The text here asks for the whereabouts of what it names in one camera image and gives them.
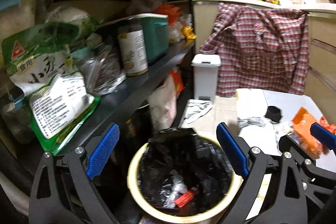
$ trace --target cabinet door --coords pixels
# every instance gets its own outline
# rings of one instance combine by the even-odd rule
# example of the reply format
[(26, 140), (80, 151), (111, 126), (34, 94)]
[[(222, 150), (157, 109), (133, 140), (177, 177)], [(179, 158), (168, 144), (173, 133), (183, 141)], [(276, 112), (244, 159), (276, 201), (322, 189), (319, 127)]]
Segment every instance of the cabinet door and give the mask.
[(310, 60), (305, 95), (336, 123), (336, 18), (310, 16)]

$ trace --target orange bag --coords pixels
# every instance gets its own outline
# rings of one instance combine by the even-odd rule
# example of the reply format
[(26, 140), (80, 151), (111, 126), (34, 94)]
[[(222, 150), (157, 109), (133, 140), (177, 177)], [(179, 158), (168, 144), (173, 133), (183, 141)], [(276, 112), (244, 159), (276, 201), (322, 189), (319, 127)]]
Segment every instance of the orange bag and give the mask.
[(172, 6), (170, 4), (162, 4), (156, 10), (154, 14), (168, 15), (168, 24), (173, 26), (180, 15), (180, 8)]
[(313, 155), (320, 155), (323, 152), (323, 146), (310, 134), (310, 126), (315, 122), (317, 120), (303, 107), (299, 109), (292, 119), (294, 130), (301, 138), (301, 147)]
[(179, 96), (181, 91), (185, 89), (179, 69), (176, 67), (172, 69), (169, 74), (173, 77), (175, 83), (176, 96)]
[(322, 125), (330, 133), (332, 134), (336, 133), (336, 124), (329, 124), (327, 119), (324, 116), (322, 116), (320, 119), (320, 125)]

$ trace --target floor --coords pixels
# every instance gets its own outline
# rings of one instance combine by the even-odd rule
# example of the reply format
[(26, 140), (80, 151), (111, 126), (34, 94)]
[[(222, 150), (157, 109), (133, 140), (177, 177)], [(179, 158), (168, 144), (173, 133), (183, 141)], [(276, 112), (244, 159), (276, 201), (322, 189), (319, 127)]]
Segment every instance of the floor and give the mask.
[(190, 124), (184, 123), (184, 128), (194, 128), (195, 131), (216, 136), (216, 128), (224, 122), (232, 133), (238, 134), (236, 97), (224, 98), (216, 96), (214, 106), (204, 116)]

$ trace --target red plaid shirt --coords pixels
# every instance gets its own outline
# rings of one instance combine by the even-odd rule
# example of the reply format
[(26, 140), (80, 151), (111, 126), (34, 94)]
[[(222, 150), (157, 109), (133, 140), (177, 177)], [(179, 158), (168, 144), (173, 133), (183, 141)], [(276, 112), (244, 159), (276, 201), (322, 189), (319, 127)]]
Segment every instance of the red plaid shirt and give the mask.
[(200, 47), (218, 54), (217, 95), (238, 88), (303, 94), (308, 74), (308, 21), (305, 12), (259, 10), (219, 3), (212, 34)]

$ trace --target towel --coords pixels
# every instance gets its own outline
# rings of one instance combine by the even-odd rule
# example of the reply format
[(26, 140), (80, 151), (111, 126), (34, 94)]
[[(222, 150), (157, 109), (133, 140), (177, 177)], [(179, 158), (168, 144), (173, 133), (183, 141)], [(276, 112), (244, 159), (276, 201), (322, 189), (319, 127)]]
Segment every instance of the towel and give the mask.
[(184, 121), (186, 123), (195, 122), (199, 117), (207, 114), (212, 106), (213, 103), (211, 101), (190, 99), (188, 101)]

